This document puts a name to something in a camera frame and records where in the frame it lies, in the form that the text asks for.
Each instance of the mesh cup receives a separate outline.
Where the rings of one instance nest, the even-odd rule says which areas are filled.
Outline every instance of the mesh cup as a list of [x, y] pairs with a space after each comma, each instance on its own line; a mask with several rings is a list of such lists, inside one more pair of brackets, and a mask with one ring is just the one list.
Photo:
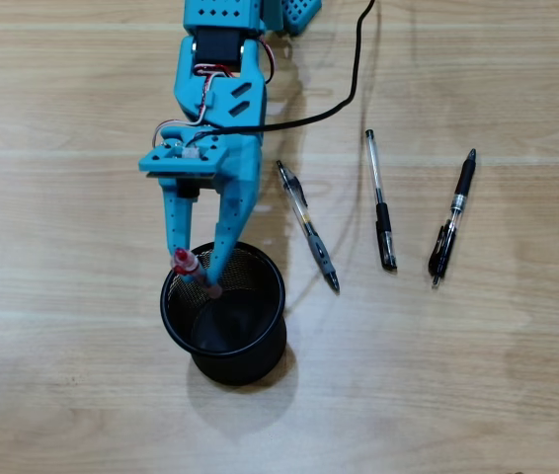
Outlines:
[[[207, 267], [212, 250], [210, 243], [193, 252]], [[212, 300], [195, 282], [170, 273], [161, 293], [163, 322], [209, 378], [251, 383], [277, 364], [285, 348], [283, 280], [266, 254], [239, 242], [220, 285], [222, 296]]]

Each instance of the robotic arm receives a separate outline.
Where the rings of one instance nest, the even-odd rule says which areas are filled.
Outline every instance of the robotic arm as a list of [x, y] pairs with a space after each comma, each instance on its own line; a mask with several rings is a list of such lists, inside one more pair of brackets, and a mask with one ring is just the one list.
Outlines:
[[321, 0], [186, 0], [189, 36], [181, 43], [174, 95], [190, 121], [159, 125], [139, 170], [157, 178], [163, 190], [171, 255], [190, 248], [192, 206], [200, 189], [220, 194], [207, 270], [211, 283], [217, 283], [256, 205], [263, 136], [200, 137], [199, 132], [264, 125], [267, 89], [258, 63], [259, 38], [266, 30], [297, 35], [320, 8]]

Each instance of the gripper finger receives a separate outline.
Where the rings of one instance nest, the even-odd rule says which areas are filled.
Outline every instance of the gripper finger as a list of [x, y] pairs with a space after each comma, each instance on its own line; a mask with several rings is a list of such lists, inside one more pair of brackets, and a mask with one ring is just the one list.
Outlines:
[[168, 251], [174, 255], [177, 248], [190, 248], [192, 233], [192, 205], [196, 198], [179, 197], [176, 180], [160, 180], [163, 188], [165, 208], [165, 231], [168, 240]]
[[216, 224], [211, 262], [207, 271], [211, 284], [218, 283], [257, 199], [257, 182], [232, 180], [225, 184], [220, 198], [220, 215]]

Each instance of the clear ballpoint pen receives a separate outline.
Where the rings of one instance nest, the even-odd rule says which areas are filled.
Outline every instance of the clear ballpoint pen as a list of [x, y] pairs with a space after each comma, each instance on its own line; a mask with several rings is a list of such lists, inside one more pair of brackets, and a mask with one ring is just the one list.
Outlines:
[[378, 163], [378, 149], [374, 141], [373, 130], [365, 132], [367, 139], [367, 154], [371, 165], [371, 176], [374, 184], [374, 196], [376, 198], [376, 238], [378, 239], [378, 250], [380, 251], [380, 264], [390, 272], [395, 272], [396, 254], [394, 253], [394, 242], [391, 235], [391, 222], [389, 220], [389, 209], [385, 203], [385, 195], [380, 183], [380, 166]]
[[306, 202], [306, 197], [301, 188], [301, 184], [295, 175], [286, 168], [281, 161], [278, 161], [279, 174], [281, 175], [281, 182], [283, 189], [286, 191], [288, 199], [290, 199], [290, 204], [292, 205], [292, 210], [294, 211], [301, 229], [303, 230], [306, 239], [308, 240], [308, 245], [310, 246], [310, 252], [314, 257], [321, 273], [323, 274], [326, 281], [332, 289], [339, 292], [339, 280], [337, 279], [337, 272], [332, 265], [330, 260], [330, 255], [326, 250], [326, 246], [323, 245], [323, 241], [317, 234], [315, 226], [310, 219], [308, 214], [308, 203]]

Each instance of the retractable pen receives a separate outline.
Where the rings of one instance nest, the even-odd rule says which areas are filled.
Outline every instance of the retractable pen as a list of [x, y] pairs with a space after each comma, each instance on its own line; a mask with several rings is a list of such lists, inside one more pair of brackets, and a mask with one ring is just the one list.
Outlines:
[[378, 250], [380, 251], [380, 263], [384, 269], [394, 272], [397, 269], [396, 254], [394, 253], [394, 241], [391, 235], [389, 209], [385, 203], [385, 194], [380, 183], [378, 148], [374, 140], [373, 130], [367, 130], [365, 136], [367, 138], [367, 152], [374, 184], [374, 196], [376, 198], [376, 238], [378, 239]]
[[470, 191], [470, 184], [473, 181], [476, 159], [477, 151], [473, 148], [461, 167], [461, 175], [459, 175], [459, 181], [455, 188], [455, 196], [450, 205], [450, 219], [439, 230], [436, 247], [429, 259], [429, 273], [434, 278], [434, 287], [439, 285], [439, 281], [444, 278], [446, 273], [450, 253], [457, 236], [457, 228], [459, 227], [461, 216], [464, 214], [468, 191]]
[[310, 252], [319, 266], [319, 270], [323, 274], [326, 281], [332, 289], [339, 292], [339, 280], [337, 279], [337, 272], [332, 265], [332, 260], [330, 260], [330, 255], [326, 250], [326, 246], [323, 245], [323, 241], [317, 234], [315, 226], [310, 219], [308, 214], [308, 203], [306, 202], [306, 196], [303, 193], [301, 184], [295, 175], [286, 168], [281, 161], [278, 161], [279, 174], [281, 175], [281, 182], [283, 188], [286, 191], [288, 199], [290, 199], [290, 204], [292, 205], [292, 210], [294, 211], [299, 223], [301, 224], [301, 229], [303, 230], [306, 239], [308, 240], [308, 245], [310, 246]]

